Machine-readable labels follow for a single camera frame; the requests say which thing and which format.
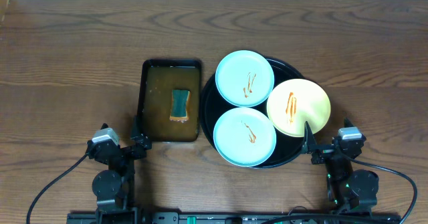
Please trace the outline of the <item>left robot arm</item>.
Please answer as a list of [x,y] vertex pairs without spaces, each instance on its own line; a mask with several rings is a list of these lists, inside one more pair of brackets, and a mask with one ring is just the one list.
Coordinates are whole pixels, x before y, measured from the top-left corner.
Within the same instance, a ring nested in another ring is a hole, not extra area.
[[127,210],[134,206],[134,162],[145,158],[146,152],[152,147],[137,116],[133,119],[130,138],[134,144],[121,147],[117,133],[103,124],[87,142],[88,157],[108,166],[92,182],[92,191],[97,197],[101,213]]

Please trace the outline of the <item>yellow plate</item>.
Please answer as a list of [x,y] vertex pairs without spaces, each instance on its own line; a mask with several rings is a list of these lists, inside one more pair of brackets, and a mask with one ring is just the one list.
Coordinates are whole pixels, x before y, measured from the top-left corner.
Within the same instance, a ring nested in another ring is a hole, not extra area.
[[331,104],[327,93],[315,82],[291,79],[272,90],[266,111],[278,131],[292,137],[303,137],[305,123],[314,134],[325,127],[330,118]]

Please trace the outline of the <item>light blue plate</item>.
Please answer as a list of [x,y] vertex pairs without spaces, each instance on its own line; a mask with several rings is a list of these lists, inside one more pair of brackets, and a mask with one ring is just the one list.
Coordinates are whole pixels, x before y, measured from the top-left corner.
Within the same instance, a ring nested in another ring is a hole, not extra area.
[[274,88],[274,72],[262,55],[249,50],[226,55],[217,66],[215,84],[220,95],[238,107],[261,104]]
[[253,108],[233,108],[215,124],[213,142],[217,152],[236,166],[253,167],[274,152],[276,130],[267,116]]

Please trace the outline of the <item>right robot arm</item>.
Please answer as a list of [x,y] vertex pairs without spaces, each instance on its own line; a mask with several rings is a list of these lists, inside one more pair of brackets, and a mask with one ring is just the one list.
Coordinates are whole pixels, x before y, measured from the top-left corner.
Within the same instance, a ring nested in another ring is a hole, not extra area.
[[328,200],[336,205],[333,214],[370,214],[377,204],[379,176],[368,170],[355,171],[351,164],[362,153],[365,140],[346,119],[330,144],[317,144],[309,123],[304,124],[302,152],[312,155],[312,164],[326,167]]

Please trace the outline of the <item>green and yellow sponge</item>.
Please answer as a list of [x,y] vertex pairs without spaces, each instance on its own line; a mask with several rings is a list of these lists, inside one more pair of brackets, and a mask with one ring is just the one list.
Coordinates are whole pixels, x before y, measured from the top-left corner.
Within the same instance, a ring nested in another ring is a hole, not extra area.
[[191,97],[189,90],[172,91],[171,112],[169,119],[176,122],[186,122],[189,119],[188,104]]

